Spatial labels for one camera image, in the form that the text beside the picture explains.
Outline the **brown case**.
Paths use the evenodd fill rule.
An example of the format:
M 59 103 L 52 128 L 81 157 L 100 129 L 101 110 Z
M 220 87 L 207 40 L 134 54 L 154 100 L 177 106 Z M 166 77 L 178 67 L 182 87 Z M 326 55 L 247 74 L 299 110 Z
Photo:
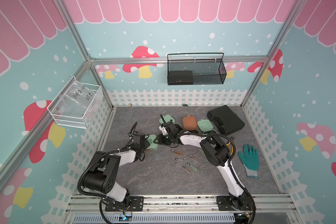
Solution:
M 183 127 L 187 131 L 193 131 L 197 129 L 197 119 L 192 115 L 183 117 Z

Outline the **brown nail clipper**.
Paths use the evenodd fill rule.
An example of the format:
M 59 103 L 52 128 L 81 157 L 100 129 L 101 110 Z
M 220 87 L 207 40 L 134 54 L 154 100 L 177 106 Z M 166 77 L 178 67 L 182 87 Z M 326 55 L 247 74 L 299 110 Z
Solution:
M 171 152 L 177 154 L 177 155 L 180 155 L 180 156 L 183 156 L 183 153 L 182 152 L 179 152 L 179 151 L 176 151 L 174 149 L 171 150 Z

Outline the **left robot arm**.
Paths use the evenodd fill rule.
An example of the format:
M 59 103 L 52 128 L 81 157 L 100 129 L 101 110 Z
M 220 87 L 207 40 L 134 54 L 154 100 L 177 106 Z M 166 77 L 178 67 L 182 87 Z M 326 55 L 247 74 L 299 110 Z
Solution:
M 144 160 L 149 148 L 149 135 L 130 134 L 126 146 L 111 152 L 98 151 L 80 176 L 77 190 L 86 196 L 95 196 L 105 203 L 112 203 L 119 210 L 126 210 L 132 204 L 129 190 L 116 182 L 118 169 L 128 163 Z

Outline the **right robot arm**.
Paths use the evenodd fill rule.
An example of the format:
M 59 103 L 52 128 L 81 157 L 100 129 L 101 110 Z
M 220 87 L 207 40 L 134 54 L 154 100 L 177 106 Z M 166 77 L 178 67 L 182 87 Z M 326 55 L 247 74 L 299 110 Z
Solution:
M 239 180 L 232 165 L 235 145 L 230 138 L 219 133 L 187 131 L 171 121 L 162 121 L 159 129 L 161 134 L 158 136 L 158 142 L 170 146 L 173 152 L 179 145 L 194 146 L 203 151 L 208 162 L 218 168 L 227 184 L 229 204 L 235 210 L 243 210 L 246 207 L 251 211 L 256 210 L 252 195 Z

